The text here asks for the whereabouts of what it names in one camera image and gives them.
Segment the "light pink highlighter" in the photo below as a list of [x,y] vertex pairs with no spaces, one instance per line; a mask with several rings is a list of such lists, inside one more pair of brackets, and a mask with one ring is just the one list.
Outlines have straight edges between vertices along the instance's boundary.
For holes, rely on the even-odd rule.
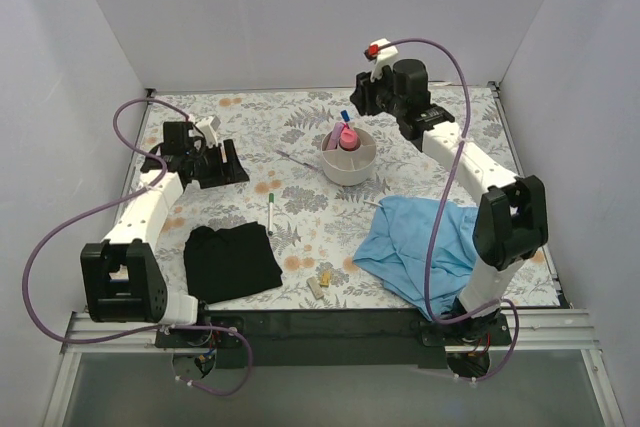
[[326,143],[326,146],[323,148],[324,151],[337,149],[343,128],[344,128],[344,124],[341,122],[337,122],[334,125],[331,133],[329,134],[329,138]]

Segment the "white round divided organizer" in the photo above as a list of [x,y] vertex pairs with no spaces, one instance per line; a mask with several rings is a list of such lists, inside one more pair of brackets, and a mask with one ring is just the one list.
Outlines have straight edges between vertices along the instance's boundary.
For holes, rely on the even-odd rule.
[[365,130],[355,128],[359,146],[347,151],[338,146],[329,149],[331,134],[323,138],[320,149],[320,164],[325,176],[339,186],[355,186],[373,175],[377,156],[377,146],[373,137]]

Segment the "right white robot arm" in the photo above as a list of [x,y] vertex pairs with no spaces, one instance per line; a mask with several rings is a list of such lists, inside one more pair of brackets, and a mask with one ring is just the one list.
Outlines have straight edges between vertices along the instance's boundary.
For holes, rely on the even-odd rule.
[[479,342],[494,324],[516,272],[548,241],[543,182],[518,176],[468,140],[455,117],[432,102],[419,60],[357,74],[350,101],[361,115],[393,116],[401,135],[445,167],[476,203],[477,260],[470,279],[452,307],[431,320],[464,344]]

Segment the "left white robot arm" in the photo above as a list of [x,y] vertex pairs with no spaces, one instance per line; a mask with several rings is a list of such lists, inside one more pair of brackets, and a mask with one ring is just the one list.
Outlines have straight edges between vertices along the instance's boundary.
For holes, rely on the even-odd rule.
[[166,122],[163,141],[140,169],[142,194],[131,200],[114,228],[99,243],[88,243],[80,261],[90,317],[95,322],[147,322],[178,325],[193,347],[213,333],[198,313],[199,301],[167,287],[155,257],[162,228],[187,185],[202,189],[247,182],[231,139],[220,141],[220,120]]

